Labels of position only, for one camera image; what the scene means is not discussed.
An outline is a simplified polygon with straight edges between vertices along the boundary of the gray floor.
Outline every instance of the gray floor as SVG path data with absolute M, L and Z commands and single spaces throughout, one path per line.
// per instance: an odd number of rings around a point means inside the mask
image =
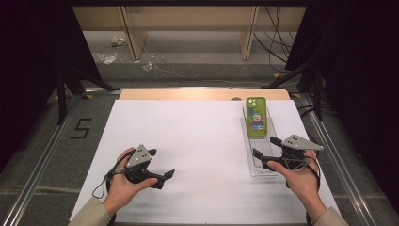
M 130 58 L 127 47 L 110 47 L 114 36 L 124 38 L 121 32 L 86 32 L 85 35 L 93 54 L 111 56 L 117 53 L 117 60 L 110 65 L 98 63 L 103 80 L 115 87 L 258 88 L 274 81 L 275 69 L 283 71 L 284 68 L 284 63 L 273 56 L 269 61 L 269 54 L 256 40 L 252 44 L 250 59 L 242 60 L 237 37 L 233 32 L 151 32 L 139 61 Z M 257 36 L 266 46 L 270 46 L 265 34 L 257 33 Z M 283 37 L 287 43 L 292 43 L 289 34 L 284 34 Z M 273 50 L 279 56 L 285 57 L 279 45 L 274 44 Z M 297 79 L 281 87 L 296 92 Z M 87 88 L 96 88 L 89 82 L 84 82 L 84 85 Z M 56 129 L 55 97 L 56 94 L 49 99 L 48 108 L 43 109 L 42 117 L 26 141 L 26 149 L 16 153 L 0 175 L 0 218 L 8 215 L 9 208 L 28 181 Z M 98 92 L 89 98 L 77 100 L 77 106 L 71 112 L 62 138 L 24 210 L 19 225 L 67 225 L 112 104 L 118 98 L 117 93 Z M 69 99 L 68 103 L 71 104 L 74 100 L 75 97 Z M 298 107 L 304 105 L 302 98 L 293 100 Z M 367 167 L 361 159 L 355 157 L 356 148 L 345 132 L 339 116 L 335 115 L 333 109 L 326 108 L 323 118 L 344 164 L 349 168 L 352 179 L 370 207 L 375 225 L 398 225 L 398 215 Z M 84 134 L 75 130 L 81 119 L 90 119 L 81 123 L 81 127 L 89 128 L 87 137 L 73 139 L 72 137 Z M 304 117 L 303 121 L 310 135 L 320 142 L 310 117 Z M 330 159 L 324 153 L 320 154 L 319 159 L 344 218 L 350 225 L 361 225 L 356 209 Z

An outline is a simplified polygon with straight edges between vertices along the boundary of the transparent tray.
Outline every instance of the transparent tray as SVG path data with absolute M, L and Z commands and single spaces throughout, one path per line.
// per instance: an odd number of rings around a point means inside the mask
M 244 142 L 246 144 L 247 161 L 249 165 L 249 173 L 251 176 L 276 176 L 277 173 L 268 169 L 262 168 L 262 162 L 255 158 L 252 154 L 252 149 L 255 148 L 265 156 L 280 157 L 281 147 L 270 143 L 270 137 L 276 136 L 272 118 L 270 117 L 269 110 L 266 109 L 267 117 L 267 136 L 262 138 L 251 138 L 247 132 L 247 115 L 246 107 L 243 107 L 243 119 L 241 126 L 243 128 Z

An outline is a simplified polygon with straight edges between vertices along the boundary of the white tabletop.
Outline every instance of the white tabletop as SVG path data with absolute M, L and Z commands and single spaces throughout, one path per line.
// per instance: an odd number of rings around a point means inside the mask
M 148 170 L 176 170 L 163 189 L 148 188 L 118 211 L 117 222 L 155 224 L 305 223 L 305 209 L 280 176 L 249 174 L 243 101 L 116 101 L 72 218 L 120 153 L 157 149 Z M 276 134 L 307 137 L 292 101 L 268 101 Z M 337 208 L 322 176 L 320 195 Z

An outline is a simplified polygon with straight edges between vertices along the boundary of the green phone case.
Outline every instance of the green phone case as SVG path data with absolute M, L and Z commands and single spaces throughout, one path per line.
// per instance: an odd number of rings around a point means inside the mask
M 249 97 L 247 106 L 247 132 L 249 137 L 265 137 L 267 134 L 266 100 Z

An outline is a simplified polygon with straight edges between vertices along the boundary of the human hand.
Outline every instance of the human hand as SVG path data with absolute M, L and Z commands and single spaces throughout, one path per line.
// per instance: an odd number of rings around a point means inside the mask
M 309 157 L 308 165 L 317 172 L 318 167 L 315 162 L 316 153 L 307 150 L 304 154 Z M 301 169 L 289 170 L 283 167 L 282 164 L 274 161 L 269 161 L 267 165 L 287 179 L 288 186 L 301 200 L 313 222 L 327 211 L 319 196 L 317 179 L 308 168 L 303 167 Z
M 125 150 L 118 157 L 118 160 L 132 150 L 133 148 Z M 128 161 L 128 157 L 124 158 L 118 165 L 118 168 L 124 168 Z M 157 181 L 158 179 L 156 178 L 149 178 L 138 184 L 133 184 L 126 179 L 123 173 L 115 174 L 111 181 L 111 187 L 109 187 L 108 196 L 104 200 L 104 206 L 109 216 L 115 215 L 121 207 L 127 205 L 132 200 L 135 194 L 147 187 L 153 186 Z

